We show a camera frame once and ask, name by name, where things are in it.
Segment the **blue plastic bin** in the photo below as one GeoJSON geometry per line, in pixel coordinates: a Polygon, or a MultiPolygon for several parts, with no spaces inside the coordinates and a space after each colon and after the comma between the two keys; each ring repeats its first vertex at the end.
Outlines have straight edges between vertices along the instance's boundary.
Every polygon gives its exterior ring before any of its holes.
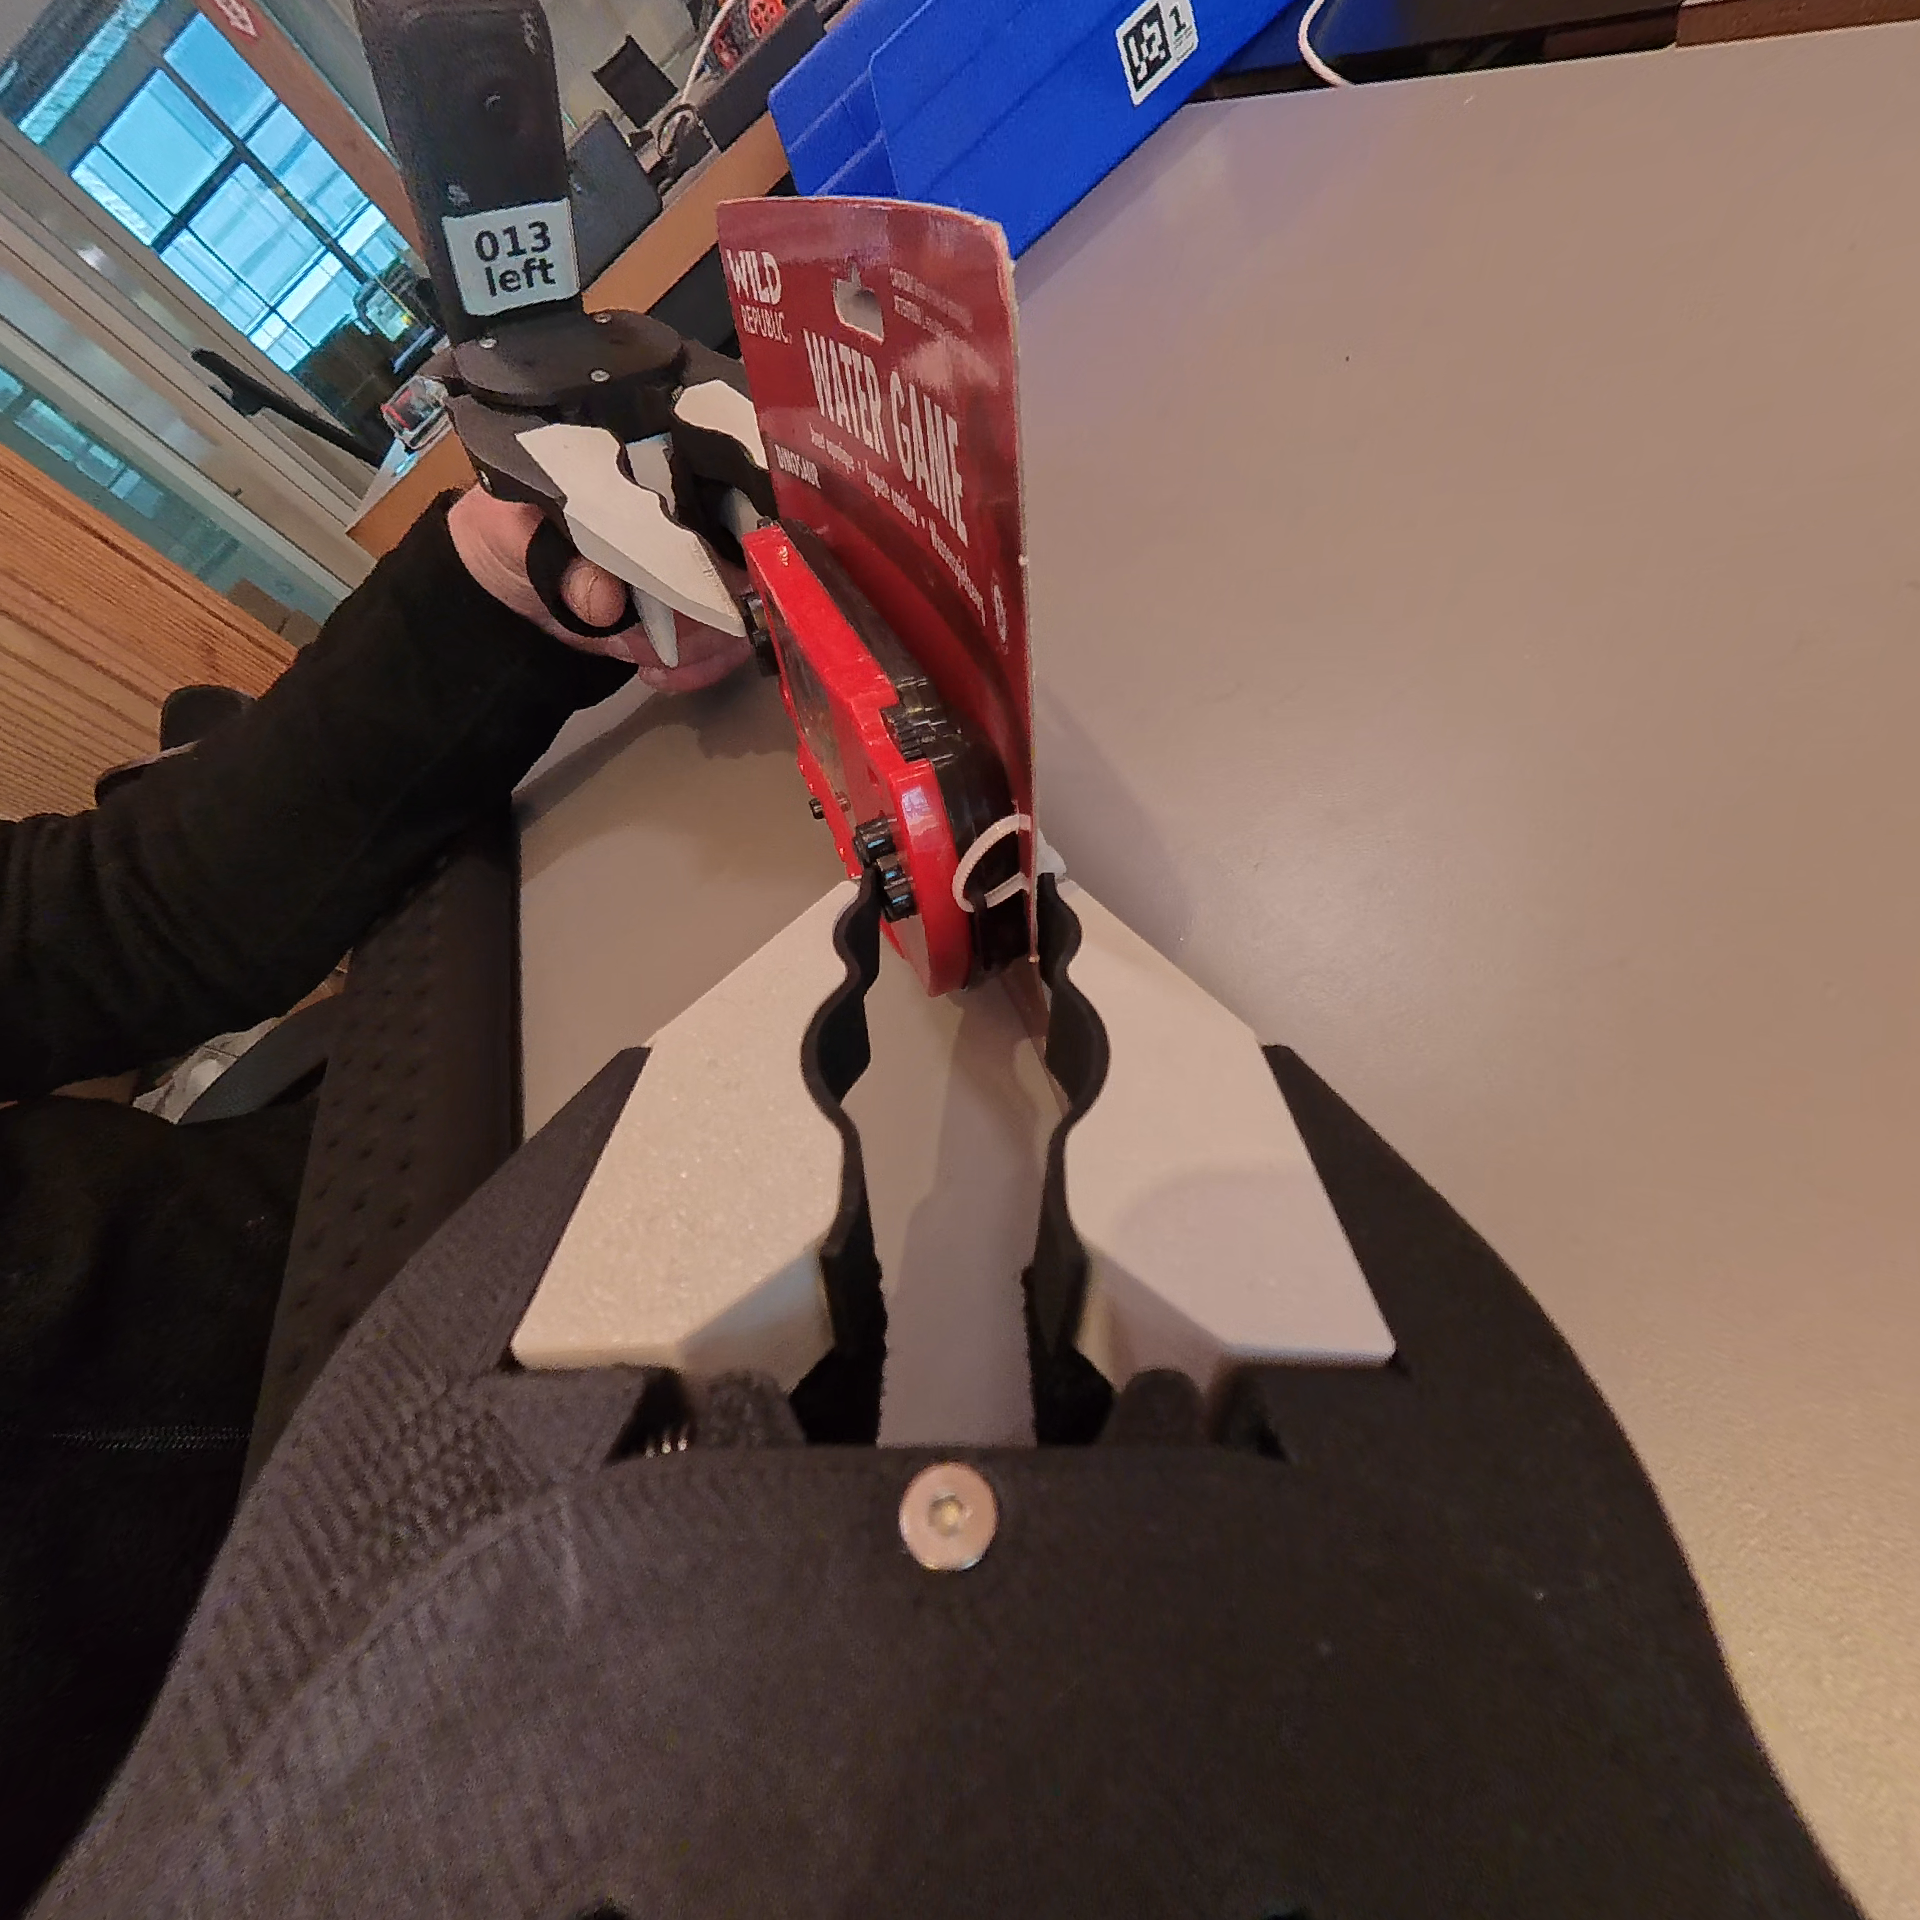
{"type": "Polygon", "coordinates": [[[824,38],[773,87],[770,114],[798,194],[898,197],[872,61],[918,7],[918,2],[841,5],[824,38]]]}

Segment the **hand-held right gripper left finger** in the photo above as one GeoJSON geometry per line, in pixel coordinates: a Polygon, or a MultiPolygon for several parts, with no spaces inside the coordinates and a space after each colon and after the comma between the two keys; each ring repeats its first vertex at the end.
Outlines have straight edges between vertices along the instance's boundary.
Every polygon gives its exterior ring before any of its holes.
{"type": "Polygon", "coordinates": [[[888,1307],[846,1099],[882,892],[842,880],[640,1048],[511,1355],[768,1380],[803,1433],[879,1437],[888,1307]]]}

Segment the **black desk mat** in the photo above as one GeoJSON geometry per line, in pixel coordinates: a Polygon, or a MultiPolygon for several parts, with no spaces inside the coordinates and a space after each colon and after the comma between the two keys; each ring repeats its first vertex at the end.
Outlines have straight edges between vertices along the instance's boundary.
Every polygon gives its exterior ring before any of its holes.
{"type": "Polygon", "coordinates": [[[1678,2],[1329,2],[1309,49],[1352,82],[1454,74],[1675,41],[1678,2]]]}

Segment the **person's left hand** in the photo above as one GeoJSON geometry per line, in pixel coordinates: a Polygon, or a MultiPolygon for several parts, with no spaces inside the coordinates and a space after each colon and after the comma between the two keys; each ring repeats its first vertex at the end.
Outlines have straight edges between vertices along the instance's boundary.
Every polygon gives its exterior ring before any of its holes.
{"type": "Polygon", "coordinates": [[[487,593],[575,652],[637,667],[637,677],[657,691],[702,691],[754,659],[749,635],[651,600],[637,610],[629,581],[570,547],[556,588],[569,615],[558,617],[531,574],[537,538],[555,530],[532,504],[471,487],[448,510],[447,530],[487,593]]]}

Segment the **blue bin with tag sticker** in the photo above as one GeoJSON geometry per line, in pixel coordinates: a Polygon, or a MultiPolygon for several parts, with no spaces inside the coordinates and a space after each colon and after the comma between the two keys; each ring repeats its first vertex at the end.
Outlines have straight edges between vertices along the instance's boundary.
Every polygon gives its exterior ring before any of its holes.
{"type": "Polygon", "coordinates": [[[868,63],[892,195],[1021,255],[1211,83],[1279,2],[933,2],[868,63]]]}

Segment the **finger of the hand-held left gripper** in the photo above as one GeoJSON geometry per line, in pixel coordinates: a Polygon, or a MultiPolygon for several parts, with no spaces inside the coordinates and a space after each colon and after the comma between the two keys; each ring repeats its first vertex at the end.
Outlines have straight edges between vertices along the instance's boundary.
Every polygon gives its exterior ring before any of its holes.
{"type": "Polygon", "coordinates": [[[630,479],[702,538],[744,538],[778,517],[750,393],[728,382],[685,386],[664,430],[630,443],[630,479]]]}
{"type": "Polygon", "coordinates": [[[532,426],[516,442],[558,490],[576,551],[629,585],[651,635],[667,634],[668,614],[719,634],[749,634],[708,543],[673,516],[659,490],[622,470],[626,446],[611,430],[532,426]]]}

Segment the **person's left forearm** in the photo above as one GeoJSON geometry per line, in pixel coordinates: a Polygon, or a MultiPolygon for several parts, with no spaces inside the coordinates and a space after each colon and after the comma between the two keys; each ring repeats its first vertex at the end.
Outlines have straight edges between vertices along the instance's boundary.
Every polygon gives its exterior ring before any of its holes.
{"type": "Polygon", "coordinates": [[[7,1102],[293,1008],[575,711],[633,677],[474,581],[456,500],[222,732],[102,806],[5,821],[7,1102]]]}

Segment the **person's black clothing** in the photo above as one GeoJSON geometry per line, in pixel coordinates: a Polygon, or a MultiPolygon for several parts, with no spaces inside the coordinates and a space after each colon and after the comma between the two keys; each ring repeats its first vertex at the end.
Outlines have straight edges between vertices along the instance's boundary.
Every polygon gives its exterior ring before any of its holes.
{"type": "Polygon", "coordinates": [[[8,1912],[129,1754],[229,1535],[315,1121],[5,1112],[8,1912]]]}

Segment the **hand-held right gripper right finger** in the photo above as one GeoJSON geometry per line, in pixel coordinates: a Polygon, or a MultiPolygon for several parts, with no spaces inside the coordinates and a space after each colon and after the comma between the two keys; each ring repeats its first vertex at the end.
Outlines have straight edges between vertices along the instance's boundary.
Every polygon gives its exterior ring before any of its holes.
{"type": "Polygon", "coordinates": [[[1260,1366],[1397,1341],[1254,1027],[1081,884],[1043,875],[1046,1146],[1022,1314],[1034,1437],[1101,1437],[1140,1380],[1208,1416],[1260,1366]]]}

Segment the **red handheld toy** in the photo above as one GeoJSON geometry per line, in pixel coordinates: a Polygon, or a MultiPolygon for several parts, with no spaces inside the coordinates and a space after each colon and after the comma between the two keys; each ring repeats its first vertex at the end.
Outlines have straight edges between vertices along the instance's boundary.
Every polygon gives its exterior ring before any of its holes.
{"type": "Polygon", "coordinates": [[[732,200],[717,232],[776,501],[743,547],[813,807],[924,989],[1000,979],[1039,1038],[1007,237],[875,197],[732,200]]]}

